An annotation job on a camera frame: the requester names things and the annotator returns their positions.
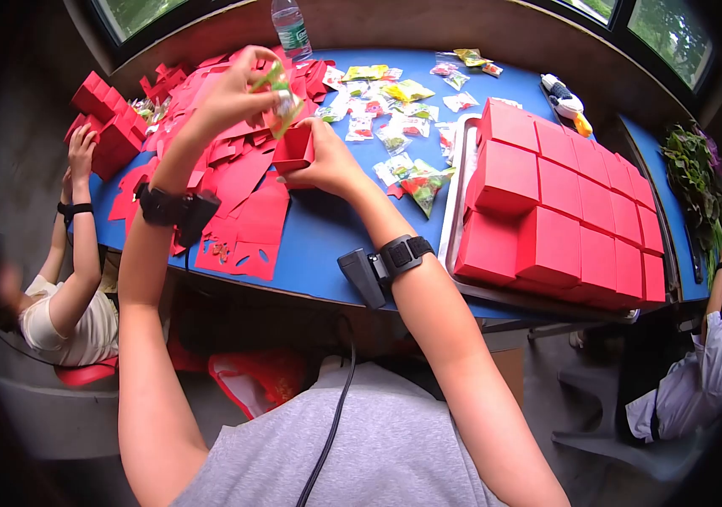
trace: plastic bag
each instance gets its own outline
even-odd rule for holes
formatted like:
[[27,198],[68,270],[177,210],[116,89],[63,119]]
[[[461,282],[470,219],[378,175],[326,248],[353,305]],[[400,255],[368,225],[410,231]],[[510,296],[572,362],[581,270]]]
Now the plastic bag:
[[404,102],[418,101],[428,96],[434,95],[434,92],[420,83],[407,79],[400,83],[388,84],[381,88],[388,96]]
[[302,112],[305,103],[290,90],[288,79],[285,76],[285,69],[278,60],[271,66],[268,74],[257,80],[254,86],[248,91],[254,93],[269,89],[280,91],[280,101],[278,106],[263,116],[265,118],[265,124],[269,130],[271,130],[271,134],[274,135],[275,139],[280,139],[285,135],[285,131],[288,130],[291,122]]
[[480,66],[485,63],[493,62],[479,55],[479,49],[455,49],[454,53],[462,60],[466,66]]
[[428,137],[432,128],[432,123],[426,117],[406,116],[397,112],[392,113],[392,121],[389,123],[410,136]]
[[378,127],[378,130],[375,131],[375,135],[384,144],[389,157],[394,157],[411,144],[411,139],[406,137],[403,134],[403,131],[394,125],[390,126],[389,123],[384,123]]
[[355,79],[380,79],[387,72],[388,65],[370,65],[370,66],[352,66],[347,69],[343,81],[353,81]]
[[460,88],[465,84],[466,81],[468,81],[470,77],[466,76],[465,74],[462,74],[459,71],[451,71],[451,74],[448,74],[443,78],[443,80],[451,85],[452,88],[457,90],[457,92],[460,91]]
[[457,123],[435,123],[434,126],[437,127],[437,131],[440,133],[440,151],[450,166],[451,157],[454,153],[454,137],[457,134]]
[[365,141],[372,139],[372,116],[361,114],[350,118],[350,128],[344,140]]
[[406,179],[401,180],[401,188],[412,196],[423,213],[426,213],[426,218],[430,218],[434,197],[440,188],[450,181],[456,170],[454,167],[449,167],[438,171],[418,158]]
[[471,106],[478,106],[479,103],[468,92],[458,93],[457,95],[444,96],[443,103],[448,106],[454,113],[460,109],[467,109]]
[[437,117],[440,116],[439,107],[428,106],[426,104],[418,104],[417,102],[407,102],[397,110],[405,114],[406,116],[425,117],[432,120],[433,122],[436,122]]

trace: metal tray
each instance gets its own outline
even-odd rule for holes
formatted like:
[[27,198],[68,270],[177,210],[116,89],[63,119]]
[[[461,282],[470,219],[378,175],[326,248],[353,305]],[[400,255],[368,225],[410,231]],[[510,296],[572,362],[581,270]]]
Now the metal tray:
[[486,286],[477,281],[454,275],[454,261],[457,259],[462,237],[462,216],[465,214],[465,194],[468,181],[476,169],[476,130],[480,114],[464,114],[457,120],[457,135],[454,140],[453,165],[457,173],[448,185],[448,203],[443,217],[443,229],[440,233],[440,248],[437,258],[443,264],[448,276],[463,294],[488,299],[530,311],[540,311],[558,316],[560,322],[582,320],[605,320],[611,322],[633,323],[640,311],[608,311],[585,305],[568,303],[541,295],[519,292],[503,287]]

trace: water bottle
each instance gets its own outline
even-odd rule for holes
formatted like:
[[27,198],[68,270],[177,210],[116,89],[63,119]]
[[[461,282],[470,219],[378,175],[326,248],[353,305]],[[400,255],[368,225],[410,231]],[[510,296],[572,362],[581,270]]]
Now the water bottle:
[[307,39],[305,20],[296,0],[274,0],[271,3],[271,21],[285,50],[285,56],[294,62],[313,57],[310,40]]

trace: white shirt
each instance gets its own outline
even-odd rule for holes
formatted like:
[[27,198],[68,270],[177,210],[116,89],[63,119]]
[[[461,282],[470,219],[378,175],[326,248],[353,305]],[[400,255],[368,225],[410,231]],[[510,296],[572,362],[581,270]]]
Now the white shirt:
[[651,415],[656,400],[660,438],[679,438],[709,426],[722,412],[722,320],[714,311],[707,316],[705,345],[692,335],[695,352],[673,363],[660,380],[658,390],[650,390],[625,406],[632,435],[653,442]]
[[54,329],[49,300],[62,287],[41,275],[26,294],[37,299],[18,317],[23,338],[43,359],[63,366],[81,366],[119,355],[119,316],[110,299],[98,291],[93,295],[74,331],[67,337]]

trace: gray t-shirt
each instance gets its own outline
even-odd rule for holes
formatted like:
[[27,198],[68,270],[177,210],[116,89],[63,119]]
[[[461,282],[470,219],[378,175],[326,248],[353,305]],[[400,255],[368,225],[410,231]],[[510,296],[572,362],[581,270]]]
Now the gray t-shirt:
[[[173,505],[296,505],[325,444],[347,367],[273,411],[223,427]],[[356,367],[316,505],[504,505],[479,479],[448,405],[374,363]]]

